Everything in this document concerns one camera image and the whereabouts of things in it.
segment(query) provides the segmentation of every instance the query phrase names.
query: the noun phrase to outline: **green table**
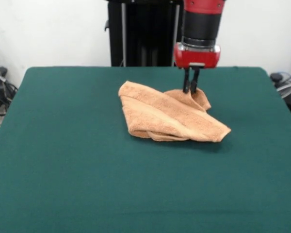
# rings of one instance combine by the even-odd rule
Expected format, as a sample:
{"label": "green table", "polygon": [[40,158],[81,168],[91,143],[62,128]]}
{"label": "green table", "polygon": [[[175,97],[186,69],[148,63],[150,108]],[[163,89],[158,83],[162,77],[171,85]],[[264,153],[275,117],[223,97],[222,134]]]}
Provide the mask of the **green table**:
{"label": "green table", "polygon": [[0,233],[291,232],[291,114],[260,68],[203,70],[222,143],[128,134],[119,87],[176,68],[31,68],[0,130]]}

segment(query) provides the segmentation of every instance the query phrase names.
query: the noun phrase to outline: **black metal frame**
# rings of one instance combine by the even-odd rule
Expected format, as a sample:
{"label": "black metal frame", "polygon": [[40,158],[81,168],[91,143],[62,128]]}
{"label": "black metal frame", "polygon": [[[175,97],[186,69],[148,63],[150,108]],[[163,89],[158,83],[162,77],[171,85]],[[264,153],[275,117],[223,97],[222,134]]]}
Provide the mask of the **black metal frame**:
{"label": "black metal frame", "polygon": [[[122,4],[125,0],[111,0],[108,4],[111,64],[123,64]],[[177,3],[179,5],[178,33],[181,40],[183,2],[163,4],[126,4],[126,66],[171,66]]]}

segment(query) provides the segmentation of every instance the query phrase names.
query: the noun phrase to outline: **red cylinder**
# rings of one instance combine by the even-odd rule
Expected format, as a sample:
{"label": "red cylinder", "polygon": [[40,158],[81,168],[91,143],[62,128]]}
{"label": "red cylinder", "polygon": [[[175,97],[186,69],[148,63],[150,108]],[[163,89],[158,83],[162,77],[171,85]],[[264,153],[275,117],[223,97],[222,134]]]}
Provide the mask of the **red cylinder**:
{"label": "red cylinder", "polygon": [[200,14],[221,14],[226,0],[184,0],[184,9]]}

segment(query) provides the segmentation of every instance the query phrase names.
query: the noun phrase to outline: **white wall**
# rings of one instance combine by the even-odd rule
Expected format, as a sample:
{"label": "white wall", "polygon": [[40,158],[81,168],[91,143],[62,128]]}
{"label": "white wall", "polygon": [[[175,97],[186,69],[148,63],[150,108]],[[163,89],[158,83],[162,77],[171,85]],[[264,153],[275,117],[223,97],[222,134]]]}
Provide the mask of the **white wall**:
{"label": "white wall", "polygon": [[[0,0],[0,65],[19,85],[32,66],[109,66],[104,0]],[[221,66],[291,72],[291,0],[227,0]]]}

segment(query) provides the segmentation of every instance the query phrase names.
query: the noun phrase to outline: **orange towel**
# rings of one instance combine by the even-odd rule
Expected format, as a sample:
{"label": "orange towel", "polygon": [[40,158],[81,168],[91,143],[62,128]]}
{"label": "orange towel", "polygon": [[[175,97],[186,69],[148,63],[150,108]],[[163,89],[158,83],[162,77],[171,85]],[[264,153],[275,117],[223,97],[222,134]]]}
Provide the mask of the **orange towel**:
{"label": "orange towel", "polygon": [[200,89],[193,95],[181,90],[162,93],[127,81],[121,86],[119,97],[128,131],[136,137],[220,142],[231,131],[207,114],[211,105]]}

